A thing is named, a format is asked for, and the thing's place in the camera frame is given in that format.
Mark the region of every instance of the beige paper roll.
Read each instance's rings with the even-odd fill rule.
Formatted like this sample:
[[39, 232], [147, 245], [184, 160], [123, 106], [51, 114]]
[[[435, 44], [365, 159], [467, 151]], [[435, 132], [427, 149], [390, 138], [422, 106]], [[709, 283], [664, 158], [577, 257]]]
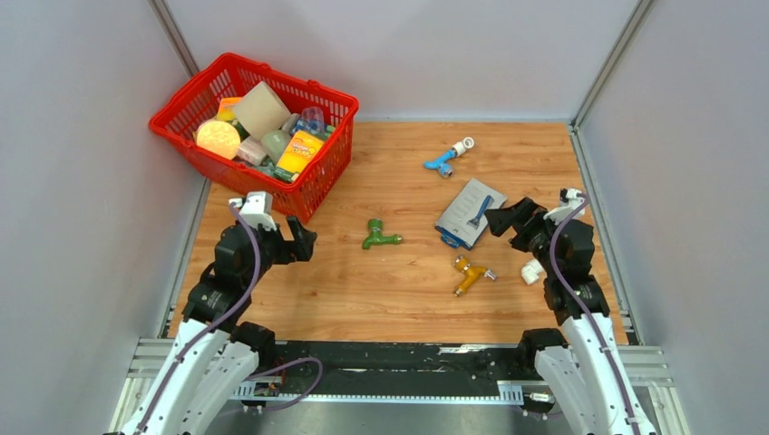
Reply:
[[243, 128], [255, 138], [261, 138], [268, 131], [278, 130], [291, 116], [286, 104], [264, 82], [249, 91], [232, 107], [232, 111]]

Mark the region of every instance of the white wall panel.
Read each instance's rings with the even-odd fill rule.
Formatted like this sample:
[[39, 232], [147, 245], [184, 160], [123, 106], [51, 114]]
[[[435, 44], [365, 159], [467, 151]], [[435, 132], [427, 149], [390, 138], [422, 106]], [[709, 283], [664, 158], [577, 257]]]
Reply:
[[692, 433], [766, 433], [769, 4], [658, 1], [582, 130]]
[[635, 0], [169, 0], [200, 67], [224, 52], [358, 97], [360, 119], [565, 119]]
[[0, 2], [0, 433], [108, 429], [202, 178], [147, 121], [186, 80], [147, 2]]

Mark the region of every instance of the green faucet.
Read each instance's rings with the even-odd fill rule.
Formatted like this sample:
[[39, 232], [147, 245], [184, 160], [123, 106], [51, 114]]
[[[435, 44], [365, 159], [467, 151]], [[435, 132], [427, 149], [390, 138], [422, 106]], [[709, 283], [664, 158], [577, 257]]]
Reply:
[[368, 237], [363, 241], [363, 249], [369, 249], [371, 245], [400, 245], [403, 237], [393, 234], [382, 236], [382, 220], [368, 219]]

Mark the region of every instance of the yellow faucet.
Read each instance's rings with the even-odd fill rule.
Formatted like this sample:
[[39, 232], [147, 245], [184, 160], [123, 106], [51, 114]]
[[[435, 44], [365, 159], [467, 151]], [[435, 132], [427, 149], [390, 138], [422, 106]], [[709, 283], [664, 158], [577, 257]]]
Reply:
[[461, 296], [467, 293], [470, 286], [473, 285], [475, 281], [478, 281], [478, 278], [481, 276], [485, 276], [492, 281], [497, 279], [497, 276], [491, 270], [486, 267], [471, 265], [470, 261], [464, 256], [457, 256], [456, 260], [454, 260], [454, 268], [464, 273], [464, 279], [457, 285], [456, 289], [454, 289], [455, 296]]

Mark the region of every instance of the yellow snack box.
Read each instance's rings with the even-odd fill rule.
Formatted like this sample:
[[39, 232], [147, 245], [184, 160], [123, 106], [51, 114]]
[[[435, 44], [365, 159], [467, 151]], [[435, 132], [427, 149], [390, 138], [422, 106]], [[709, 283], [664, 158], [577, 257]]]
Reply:
[[293, 183], [325, 144], [306, 131], [297, 131], [275, 165], [275, 177]]
[[219, 101], [219, 110], [217, 111], [217, 121], [232, 121], [235, 119], [235, 112], [232, 111], [232, 106], [237, 104], [242, 97], [229, 97], [222, 98]]

